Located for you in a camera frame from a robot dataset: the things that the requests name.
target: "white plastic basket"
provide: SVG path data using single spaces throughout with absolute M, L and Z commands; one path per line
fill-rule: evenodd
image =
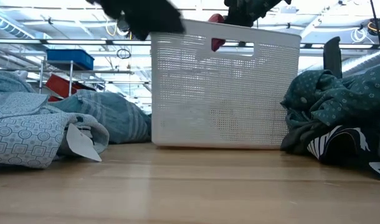
M 152 34 L 152 140 L 159 146 L 278 148 L 280 105 L 298 71 L 301 37 L 184 20 L 186 35 Z M 254 43 L 254 55 L 211 50 L 211 39 Z

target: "pile of clothes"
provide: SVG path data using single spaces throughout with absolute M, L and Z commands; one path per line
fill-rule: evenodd
M 80 90 L 56 103 L 35 93 L 25 77 L 0 71 L 0 164 L 45 169 L 74 124 L 102 153 L 109 143 L 146 142 L 151 118 L 116 93 Z
M 281 148 L 325 164 L 352 164 L 380 178 L 380 66 L 338 79 L 307 71 L 282 101 L 289 133 Z

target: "white paper tag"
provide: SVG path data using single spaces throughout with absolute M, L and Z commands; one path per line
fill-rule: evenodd
M 100 158 L 96 150 L 93 148 L 92 140 L 80 132 L 73 124 L 69 124 L 68 126 L 67 142 L 72 152 L 98 162 L 102 161 L 102 158 Z

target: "blue plastic bin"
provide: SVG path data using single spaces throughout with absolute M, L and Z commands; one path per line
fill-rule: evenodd
M 55 50 L 49 49 L 47 52 L 47 60 L 51 61 L 51 65 L 62 69 L 69 70 L 70 61 L 74 61 L 79 66 L 74 66 L 74 70 L 93 70 L 93 61 L 95 60 L 92 56 L 90 56 L 86 51 L 80 49 L 63 49 L 63 50 Z

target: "wooden table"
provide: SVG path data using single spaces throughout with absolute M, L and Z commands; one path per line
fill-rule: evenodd
M 380 223 L 380 182 L 278 151 L 110 146 L 0 171 L 0 223 Z

